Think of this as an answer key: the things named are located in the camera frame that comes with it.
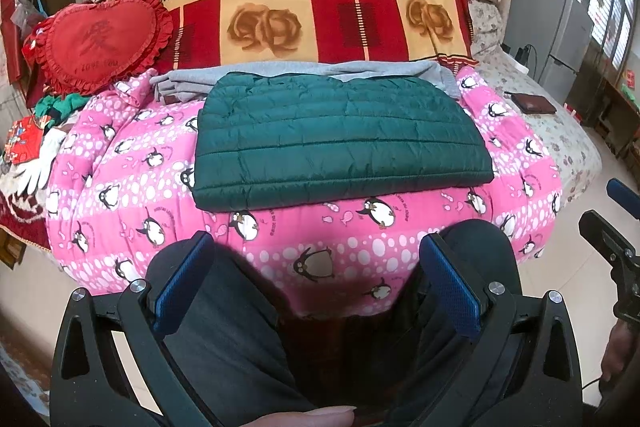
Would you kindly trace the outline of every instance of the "brown notebook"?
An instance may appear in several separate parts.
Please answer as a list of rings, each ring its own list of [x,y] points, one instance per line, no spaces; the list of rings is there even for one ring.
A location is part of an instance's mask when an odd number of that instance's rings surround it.
[[[555,114],[556,107],[544,96],[523,92],[506,92],[524,114]]]

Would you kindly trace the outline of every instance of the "black cable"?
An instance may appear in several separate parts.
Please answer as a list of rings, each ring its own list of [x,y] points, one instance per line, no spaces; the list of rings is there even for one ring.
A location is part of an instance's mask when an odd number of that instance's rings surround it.
[[[591,384],[599,382],[600,381],[600,377],[596,378],[595,380],[591,380],[587,385],[585,385],[582,390],[584,391],[585,389],[587,389],[587,387],[589,387]]]
[[[535,48],[535,46],[533,44],[527,44],[526,46],[524,46],[525,49],[529,48],[531,50],[533,50],[533,52],[536,54],[536,61],[535,61],[535,65],[533,67],[533,78],[536,78],[536,73],[538,73],[538,50]]]

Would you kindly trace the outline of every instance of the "tiled floor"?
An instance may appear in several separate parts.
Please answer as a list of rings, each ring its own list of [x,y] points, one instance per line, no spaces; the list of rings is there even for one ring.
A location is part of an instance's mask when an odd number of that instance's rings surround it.
[[[560,212],[544,255],[520,267],[526,295],[542,296],[548,289],[557,289],[564,295],[578,342],[584,383],[600,376],[600,359],[615,322],[611,310],[616,289],[609,278],[609,265],[580,237],[578,220],[583,212],[594,208],[640,247],[639,223],[609,200],[605,190],[613,177],[630,187],[636,185],[604,143],[591,136],[602,156],[602,174],[583,196]],[[0,313],[33,339],[44,359],[50,360],[66,301],[75,287],[76,283],[44,256],[28,250],[13,272],[0,264]],[[120,351],[136,393],[147,407],[153,407],[130,353],[124,348]],[[585,391],[585,398],[592,403],[598,399],[596,385]]]

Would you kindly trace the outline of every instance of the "refrigerator door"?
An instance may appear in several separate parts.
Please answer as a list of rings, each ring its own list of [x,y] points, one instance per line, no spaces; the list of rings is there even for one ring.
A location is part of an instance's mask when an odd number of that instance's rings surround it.
[[[592,30],[593,21],[584,5],[577,0],[566,0],[550,55],[572,70],[580,70]]]
[[[540,86],[558,103],[564,103],[574,85],[576,73],[559,60],[549,57],[540,76]]]
[[[511,47],[512,56],[527,44],[535,47],[538,66],[536,54],[531,51],[527,67],[529,76],[537,82],[556,40],[565,3],[566,0],[511,0],[504,43]]]

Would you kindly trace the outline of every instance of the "pink penguin blanket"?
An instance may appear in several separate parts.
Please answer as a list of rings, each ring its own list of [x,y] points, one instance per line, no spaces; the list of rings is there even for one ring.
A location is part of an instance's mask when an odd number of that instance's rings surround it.
[[[458,73],[459,103],[492,156],[489,184],[219,214],[198,210],[190,192],[204,102],[153,102],[154,74],[94,96],[52,168],[52,253],[94,295],[124,290],[162,248],[206,230],[270,280],[295,314],[374,315],[397,298],[428,233],[485,219],[523,261],[542,253],[553,229],[558,167],[472,68]]]

